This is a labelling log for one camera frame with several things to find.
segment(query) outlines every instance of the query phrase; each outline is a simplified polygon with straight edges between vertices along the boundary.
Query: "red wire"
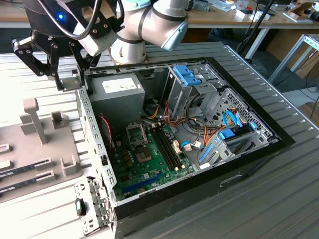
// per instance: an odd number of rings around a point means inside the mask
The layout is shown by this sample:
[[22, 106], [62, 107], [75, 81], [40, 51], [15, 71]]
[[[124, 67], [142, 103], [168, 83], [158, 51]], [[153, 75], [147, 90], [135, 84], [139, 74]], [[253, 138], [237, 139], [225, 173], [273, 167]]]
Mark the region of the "red wire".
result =
[[110, 149], [112, 149], [112, 136], [111, 136], [111, 129], [109, 126], [109, 123], [106, 121], [106, 119], [103, 116], [99, 116], [107, 125], [108, 129], [109, 129], [109, 134], [110, 134]]

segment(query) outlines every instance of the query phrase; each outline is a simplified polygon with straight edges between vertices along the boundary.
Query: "ram slot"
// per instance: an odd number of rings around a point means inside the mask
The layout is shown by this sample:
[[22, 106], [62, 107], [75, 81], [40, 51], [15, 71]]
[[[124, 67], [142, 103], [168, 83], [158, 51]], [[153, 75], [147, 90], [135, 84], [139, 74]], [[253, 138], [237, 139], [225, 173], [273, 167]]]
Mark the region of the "ram slot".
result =
[[181, 163], [177, 155], [174, 153], [169, 141], [165, 137], [161, 128], [152, 129], [151, 134], [154, 137], [157, 146], [159, 147], [159, 150], [168, 165], [168, 168], [171, 171], [174, 170], [176, 167], [179, 168], [181, 166]]

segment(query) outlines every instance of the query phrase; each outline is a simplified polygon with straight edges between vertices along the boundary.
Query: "table leg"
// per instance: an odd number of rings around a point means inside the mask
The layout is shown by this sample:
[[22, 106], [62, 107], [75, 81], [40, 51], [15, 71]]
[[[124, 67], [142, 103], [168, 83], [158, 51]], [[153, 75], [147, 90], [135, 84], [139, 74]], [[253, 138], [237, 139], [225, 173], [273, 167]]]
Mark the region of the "table leg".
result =
[[294, 56], [294, 54], [300, 49], [302, 44], [304, 43], [305, 35], [303, 34], [299, 40], [296, 42], [296, 44], [292, 47], [292, 49], [288, 52], [287, 56], [282, 60], [282, 62], [279, 64], [279, 66], [275, 69], [273, 74], [269, 77], [268, 81], [269, 83], [274, 82], [274, 80], [279, 76], [279, 74], [282, 72], [284, 67], [287, 65], [287, 63], [291, 60], [291, 58]]
[[247, 55], [245, 56], [245, 59], [251, 59], [255, 52], [257, 51], [258, 47], [260, 46], [261, 42], [264, 40], [265, 36], [267, 35], [267, 32], [269, 31], [269, 28], [263, 28], [260, 30], [258, 36], [256, 37], [254, 43], [250, 47], [249, 51], [247, 52]]
[[309, 46], [307, 48], [307, 50], [302, 54], [302, 56], [296, 61], [296, 63], [292, 66], [292, 68], [290, 69], [292, 72], [296, 71], [299, 66], [301, 65], [301, 63], [304, 62], [304, 60], [308, 57], [308, 55], [310, 54], [310, 52], [313, 50], [314, 48], [312, 46]]

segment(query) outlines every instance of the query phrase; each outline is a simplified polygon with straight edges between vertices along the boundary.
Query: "yellow wire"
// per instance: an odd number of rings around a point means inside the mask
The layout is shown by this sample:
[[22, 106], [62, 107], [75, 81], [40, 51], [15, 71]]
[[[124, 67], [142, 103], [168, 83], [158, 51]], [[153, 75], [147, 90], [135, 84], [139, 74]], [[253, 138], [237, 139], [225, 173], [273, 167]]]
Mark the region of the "yellow wire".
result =
[[156, 111], [155, 111], [154, 115], [152, 115], [152, 116], [148, 117], [148, 119], [150, 119], [150, 120], [151, 120], [151, 119], [154, 119], [154, 118], [158, 115], [159, 108], [160, 108], [160, 106], [157, 106], [157, 108], [156, 108]]

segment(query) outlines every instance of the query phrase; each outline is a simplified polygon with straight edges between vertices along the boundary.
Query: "robotic arm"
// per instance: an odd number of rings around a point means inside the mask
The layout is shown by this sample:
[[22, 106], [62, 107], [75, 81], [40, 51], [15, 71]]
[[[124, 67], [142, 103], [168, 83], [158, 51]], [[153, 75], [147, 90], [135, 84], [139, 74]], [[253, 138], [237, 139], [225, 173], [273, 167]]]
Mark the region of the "robotic arm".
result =
[[[74, 81], [58, 77], [59, 58], [74, 56], [79, 71], [97, 65], [101, 53], [116, 39], [115, 32], [121, 30], [124, 10], [119, 0], [122, 15], [119, 19], [106, 19], [100, 12], [102, 0], [23, 0], [31, 26], [31, 36], [12, 41], [14, 53], [38, 76], [46, 75], [54, 80], [58, 90], [74, 90], [84, 84], [83, 79]], [[85, 19], [83, 8], [93, 10], [89, 20]], [[47, 54], [42, 63], [33, 55], [36, 46]], [[88, 54], [83, 58], [80, 51]]]
[[[101, 53], [110, 46], [115, 61], [140, 63], [146, 56], [144, 40], [173, 50], [187, 30], [187, 0], [159, 0], [153, 7], [150, 0], [118, 0], [119, 18], [105, 18], [100, 12], [102, 1], [23, 0], [31, 36], [13, 40], [14, 53], [36, 75], [54, 80], [59, 91], [69, 91], [85, 84], [83, 72], [97, 66]], [[92, 9], [90, 19], [84, 16], [85, 7]], [[33, 55], [33, 47], [47, 54], [46, 63]], [[82, 49], [88, 52], [85, 57]], [[59, 58], [72, 55], [81, 79], [60, 79]]]

